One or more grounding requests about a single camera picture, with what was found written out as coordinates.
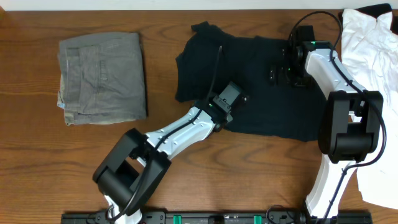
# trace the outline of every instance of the white cloth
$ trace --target white cloth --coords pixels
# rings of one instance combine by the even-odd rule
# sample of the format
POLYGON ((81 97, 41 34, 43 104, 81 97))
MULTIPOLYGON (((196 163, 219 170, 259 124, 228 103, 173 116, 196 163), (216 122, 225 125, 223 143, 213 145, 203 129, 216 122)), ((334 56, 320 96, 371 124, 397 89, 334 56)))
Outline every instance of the white cloth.
MULTIPOLYGON (((398 35, 390 31, 391 12, 377 19, 345 9, 341 59, 353 78, 367 90, 378 90, 384 98, 382 117, 387 144, 380 160, 357 171, 364 201, 398 209, 398 35)), ((365 161, 374 159, 381 146, 365 161)))

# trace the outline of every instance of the cable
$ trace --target cable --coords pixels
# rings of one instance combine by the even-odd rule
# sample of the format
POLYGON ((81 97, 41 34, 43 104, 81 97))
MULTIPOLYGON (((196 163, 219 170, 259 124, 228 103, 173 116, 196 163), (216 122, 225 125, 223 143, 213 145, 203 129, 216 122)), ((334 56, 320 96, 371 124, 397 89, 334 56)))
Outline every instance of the cable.
POLYGON ((293 224, 293 223, 294 223, 295 217, 293 217, 293 216, 287 211, 287 209, 286 209, 285 207, 283 207, 282 205, 273 205, 273 206, 271 206, 271 207, 268 208, 268 210, 267 210, 267 212, 266 212, 266 219, 268 219, 268 221, 269 221, 270 223, 276 224, 274 221, 270 220, 269 217, 268 217, 268 214, 269 214, 269 212, 271 211, 271 209, 272 209, 272 208, 275 208, 275 207, 281 207, 281 208, 283 208, 283 209, 285 210, 287 216, 289 216, 289 218, 291 218, 291 219, 293 220, 291 223, 288 223, 288 224, 293 224))
POLYGON ((340 40, 341 35, 342 35, 342 33, 343 33, 343 28, 342 28, 341 22, 339 21, 339 19, 338 19, 335 15, 333 15, 333 14, 330 13, 330 12, 326 12, 326 11, 315 11, 315 12, 312 12, 312 13, 307 14, 306 16, 304 16, 303 18, 301 18, 301 19, 296 23, 296 25, 294 25, 292 31, 291 31, 290 34, 289 34, 289 40, 292 38, 293 32, 295 31, 295 29, 296 29, 296 27, 298 26, 298 24, 301 23, 301 22, 302 22, 305 18, 307 18, 308 16, 311 16, 311 15, 314 15, 314 14, 327 14, 327 15, 331 16, 332 18, 334 18, 334 20, 337 22, 338 27, 339 27, 339 33, 338 33, 338 38, 337 38, 337 40, 336 40, 336 42, 335 42, 333 48, 330 49, 330 54, 329 54, 330 61, 331 61, 331 63, 333 64, 334 68, 337 70, 337 72, 343 77, 343 79, 345 80, 345 82, 346 82, 350 87, 352 87, 355 91, 357 91, 358 94, 362 97, 362 99, 363 99, 365 102, 367 102, 367 103, 369 104, 369 106, 371 107, 371 109, 375 112, 375 114, 376 114, 376 116, 377 116, 377 119, 378 119, 379 122, 380 122, 381 131, 382 131, 382 144, 381 144, 381 148, 380 148, 379 154, 378 154, 372 161, 370 161, 370 162, 365 162, 365 163, 362 163, 362 164, 353 164, 353 165, 350 165, 350 166, 346 166, 346 167, 343 169, 343 172, 342 172, 341 177, 340 177, 340 180, 339 180, 339 182, 338 182, 338 184, 337 184, 335 193, 333 194, 333 196, 332 196, 332 198, 331 198, 331 200, 330 200, 329 206, 328 206, 328 208, 327 208, 327 210, 326 210, 325 216, 323 217, 323 219, 322 219, 322 221, 321 221, 321 223, 325 223, 326 220, 327 220, 327 218, 328 218, 330 209, 331 209, 331 207, 333 206, 334 201, 336 200, 338 191, 339 191, 339 189, 340 189, 340 187, 341 187, 341 185, 342 185, 342 183, 343 183, 344 177, 347 175, 347 171, 348 171, 349 169, 352 169, 352 168, 370 166, 370 165, 374 164, 375 162, 377 162, 377 161, 381 158, 381 156, 383 155, 384 150, 385 150, 385 148, 386 148, 387 131, 386 131, 386 125, 384 124, 384 120, 383 120, 383 118, 382 118, 382 115, 381 115, 380 111, 378 110, 378 108, 376 107, 376 105, 374 104, 374 102, 372 102, 372 101, 364 94, 363 91, 361 91, 358 87, 356 87, 356 86, 353 84, 353 81, 352 81, 352 80, 349 80, 349 79, 346 77, 346 75, 340 70, 340 68, 337 66, 337 64, 336 64, 336 62, 335 62, 336 57, 333 57, 333 51, 336 49, 337 43, 338 43, 338 41, 340 40))
POLYGON ((86 224, 95 224, 95 218, 96 218, 96 213, 89 214, 87 219, 86 219, 86 224))
MULTIPOLYGON (((215 80, 216 80, 216 74, 217 74, 217 69, 218 69, 218 62, 219 62, 219 60, 220 60, 220 54, 221 54, 222 49, 223 49, 222 46, 220 46, 220 47, 218 48, 218 53, 217 53, 217 58, 216 58, 216 65, 215 65, 215 69, 214 69, 214 72, 213 72, 213 78, 211 79, 210 88, 209 88, 209 90, 208 90, 208 93, 207 93, 207 95, 206 95, 206 98, 204 99, 204 102, 207 102, 207 103, 208 103, 208 99, 209 99, 209 97, 210 97, 211 91, 213 90, 214 83, 215 83, 215 80)), ((167 138, 169 138, 171 135, 173 135, 173 134, 176 133, 177 131, 181 130, 182 128, 188 126, 189 124, 193 124, 193 122, 195 122, 195 120, 199 117, 199 115, 200 115, 200 113, 201 113, 202 111, 203 111, 203 109, 199 109, 198 113, 196 114, 196 116, 195 116, 194 118, 192 118, 190 121, 188 121, 188 122, 182 124, 181 126, 175 128, 175 129, 173 129, 171 132, 169 132, 169 133, 167 133, 165 136, 163 136, 163 137, 159 140, 159 142, 156 144, 156 146, 155 146, 155 148, 154 148, 154 151, 157 151, 157 149, 160 147, 160 145, 162 145, 162 143, 163 143, 167 138)), ((121 212, 119 212, 115 217, 110 218, 110 217, 108 216, 108 214, 109 214, 109 212, 110 212, 111 210, 113 211, 113 208, 114 208, 114 207, 113 207, 113 205, 111 205, 111 206, 108 207, 108 209, 105 211, 105 217, 106 217, 106 220, 107 220, 107 221, 109 221, 110 223, 113 223, 113 222, 115 222, 116 220, 118 220, 120 217, 122 217, 124 214, 126 214, 127 209, 130 207, 132 201, 133 201, 133 200, 135 199, 135 197, 136 197, 137 192, 140 191, 140 189, 141 189, 141 187, 142 187, 142 185, 143 185, 143 183, 144 183, 144 179, 145 179, 146 173, 147 173, 147 169, 144 169, 144 171, 142 171, 141 178, 140 178, 139 181, 138 181, 138 184, 137 184, 137 187, 136 187, 136 189, 135 189, 135 191, 134 191, 134 194, 132 195, 132 197, 131 197, 130 200, 128 201, 127 205, 124 207, 124 209, 123 209, 121 212)))

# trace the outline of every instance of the black t-shirt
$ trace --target black t-shirt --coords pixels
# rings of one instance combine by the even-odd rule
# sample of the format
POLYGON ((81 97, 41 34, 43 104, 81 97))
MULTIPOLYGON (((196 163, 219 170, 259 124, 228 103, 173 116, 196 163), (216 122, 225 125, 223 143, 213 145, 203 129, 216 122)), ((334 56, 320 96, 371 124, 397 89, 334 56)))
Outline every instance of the black t-shirt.
POLYGON ((326 105, 319 87, 271 85, 267 79, 273 65, 285 66, 287 40, 233 37, 207 22, 192 26, 192 30, 196 34, 176 58, 176 100, 184 102, 206 96, 222 45, 213 91, 220 94, 233 81, 249 95, 248 102, 231 114, 233 121, 226 129, 301 141, 318 139, 326 105))

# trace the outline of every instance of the green connector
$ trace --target green connector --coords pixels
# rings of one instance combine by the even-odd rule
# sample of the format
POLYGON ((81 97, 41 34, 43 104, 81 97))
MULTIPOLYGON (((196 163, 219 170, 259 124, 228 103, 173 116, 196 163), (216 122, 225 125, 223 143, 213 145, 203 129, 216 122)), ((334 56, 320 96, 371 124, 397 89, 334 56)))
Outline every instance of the green connector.
POLYGON ((181 224, 181 215, 174 215, 173 224, 181 224))
POLYGON ((262 224, 262 217, 260 215, 254 216, 254 224, 262 224))

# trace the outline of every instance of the gray folded pants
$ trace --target gray folded pants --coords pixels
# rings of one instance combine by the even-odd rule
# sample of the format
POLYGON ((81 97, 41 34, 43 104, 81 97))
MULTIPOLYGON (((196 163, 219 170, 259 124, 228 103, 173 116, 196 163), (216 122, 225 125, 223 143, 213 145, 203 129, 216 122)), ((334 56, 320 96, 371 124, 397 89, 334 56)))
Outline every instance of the gray folded pants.
POLYGON ((67 125, 146 118, 139 35, 102 33, 60 42, 58 106, 67 125))

